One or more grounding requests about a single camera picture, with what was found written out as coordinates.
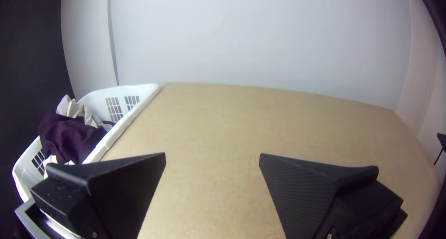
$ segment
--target plastic basket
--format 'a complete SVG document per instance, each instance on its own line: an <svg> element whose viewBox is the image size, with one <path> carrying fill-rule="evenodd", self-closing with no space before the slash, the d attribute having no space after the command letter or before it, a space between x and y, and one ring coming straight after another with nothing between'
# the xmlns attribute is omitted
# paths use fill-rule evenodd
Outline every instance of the plastic basket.
<svg viewBox="0 0 446 239"><path fill-rule="evenodd" d="M157 84L116 86L93 91L77 101L88 106L101 120L116 123L82 163L99 161L158 91ZM37 137L13 167L15 185L24 202L31 198L29 188L43 180L45 157L41 150L42 144Z"/></svg>

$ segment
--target white wall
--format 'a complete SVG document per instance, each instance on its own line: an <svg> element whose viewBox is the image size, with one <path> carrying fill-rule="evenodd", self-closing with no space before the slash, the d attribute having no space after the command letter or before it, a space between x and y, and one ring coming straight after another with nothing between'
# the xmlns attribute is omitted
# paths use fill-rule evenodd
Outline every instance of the white wall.
<svg viewBox="0 0 446 239"><path fill-rule="evenodd" d="M66 67L74 95L116 86L107 0L61 0Z"/></svg>
<svg viewBox="0 0 446 239"><path fill-rule="evenodd" d="M426 116L418 133L418 139L429 153L432 161L438 156L441 145L437 133L446 134L446 57L443 47L438 45L437 71L432 97L429 102ZM446 174L446 154L440 157L436 165L440 179L443 181Z"/></svg>
<svg viewBox="0 0 446 239"><path fill-rule="evenodd" d="M120 84L195 81L396 109L408 0L111 0Z"/></svg>
<svg viewBox="0 0 446 239"><path fill-rule="evenodd" d="M417 134L431 99L437 74L439 36L422 0L409 0L411 47L404 88L396 114Z"/></svg>

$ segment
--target purple cloth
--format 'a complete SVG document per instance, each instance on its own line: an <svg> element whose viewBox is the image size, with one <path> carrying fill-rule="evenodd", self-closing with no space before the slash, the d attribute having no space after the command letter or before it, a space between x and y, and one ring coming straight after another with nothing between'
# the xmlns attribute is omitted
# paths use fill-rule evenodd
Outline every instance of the purple cloth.
<svg viewBox="0 0 446 239"><path fill-rule="evenodd" d="M45 157L55 155L58 164L82 163L107 131L84 124L83 117L71 118L47 113L38 128Z"/></svg>

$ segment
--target tan table surface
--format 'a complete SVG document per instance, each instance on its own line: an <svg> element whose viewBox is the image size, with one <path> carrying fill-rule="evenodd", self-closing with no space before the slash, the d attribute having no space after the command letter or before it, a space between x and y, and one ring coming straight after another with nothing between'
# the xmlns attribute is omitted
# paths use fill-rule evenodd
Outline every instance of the tan table surface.
<svg viewBox="0 0 446 239"><path fill-rule="evenodd" d="M284 239L261 152L377 165L408 214L395 239L418 237L440 188L426 151L391 110L285 90L166 84L103 160L155 152L167 165L139 238Z"/></svg>

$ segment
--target white cloth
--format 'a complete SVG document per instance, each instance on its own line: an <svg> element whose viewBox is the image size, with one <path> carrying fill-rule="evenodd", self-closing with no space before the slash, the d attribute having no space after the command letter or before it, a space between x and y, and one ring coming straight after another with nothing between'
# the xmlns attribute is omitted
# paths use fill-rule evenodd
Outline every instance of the white cloth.
<svg viewBox="0 0 446 239"><path fill-rule="evenodd" d="M50 155L48 158L46 158L45 160L43 160L42 165L43 168L45 169L45 173L43 174L43 179L48 178L48 175L46 174L46 165L49 163L57 163L57 159L55 155ZM65 163L65 165L74 165L73 161L69 161L67 163Z"/></svg>
<svg viewBox="0 0 446 239"><path fill-rule="evenodd" d="M56 114L72 118L82 116L85 125L95 128L102 126L107 132L113 128L110 124L104 124L99 117L94 116L87 106L76 103L76 99L71 99L68 95L65 95L57 105Z"/></svg>

